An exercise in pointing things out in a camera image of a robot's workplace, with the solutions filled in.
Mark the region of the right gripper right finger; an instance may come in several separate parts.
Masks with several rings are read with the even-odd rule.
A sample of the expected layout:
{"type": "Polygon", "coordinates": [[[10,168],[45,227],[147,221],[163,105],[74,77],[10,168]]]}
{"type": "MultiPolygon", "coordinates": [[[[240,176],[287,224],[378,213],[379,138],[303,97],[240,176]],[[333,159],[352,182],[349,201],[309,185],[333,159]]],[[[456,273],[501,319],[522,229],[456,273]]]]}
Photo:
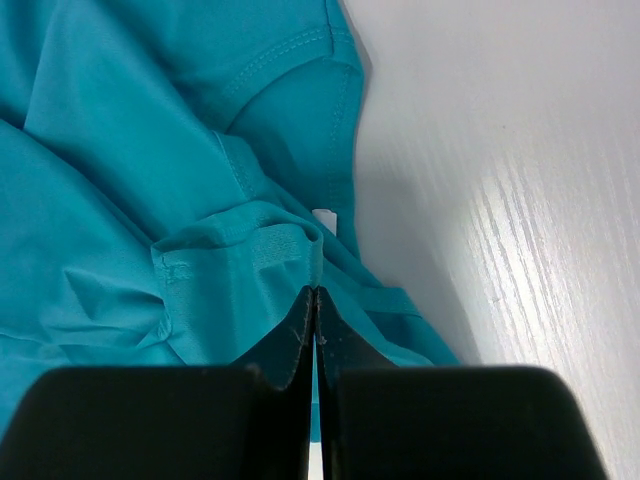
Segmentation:
{"type": "Polygon", "coordinates": [[[580,408],[529,366],[399,367],[316,294],[328,479],[603,479],[580,408]]]}

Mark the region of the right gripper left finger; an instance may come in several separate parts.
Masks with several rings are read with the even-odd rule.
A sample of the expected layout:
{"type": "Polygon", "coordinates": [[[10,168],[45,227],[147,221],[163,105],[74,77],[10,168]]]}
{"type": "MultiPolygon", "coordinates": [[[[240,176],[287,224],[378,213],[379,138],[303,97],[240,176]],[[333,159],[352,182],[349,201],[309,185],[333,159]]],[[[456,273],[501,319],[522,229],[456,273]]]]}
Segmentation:
{"type": "Polygon", "coordinates": [[[61,368],[22,399],[5,479],[304,479],[314,292],[227,366],[61,368]]]}

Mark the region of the teal t shirt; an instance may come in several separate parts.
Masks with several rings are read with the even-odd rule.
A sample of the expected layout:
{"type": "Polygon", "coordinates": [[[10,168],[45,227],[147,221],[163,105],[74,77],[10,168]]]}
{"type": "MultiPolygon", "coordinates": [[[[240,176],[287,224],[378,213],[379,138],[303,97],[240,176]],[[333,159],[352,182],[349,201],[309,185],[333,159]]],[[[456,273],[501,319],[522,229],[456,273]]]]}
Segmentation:
{"type": "Polygon", "coordinates": [[[361,262],[336,1],[1,5],[1,422],[66,366],[234,361],[325,287],[399,366],[456,357],[361,262]]]}

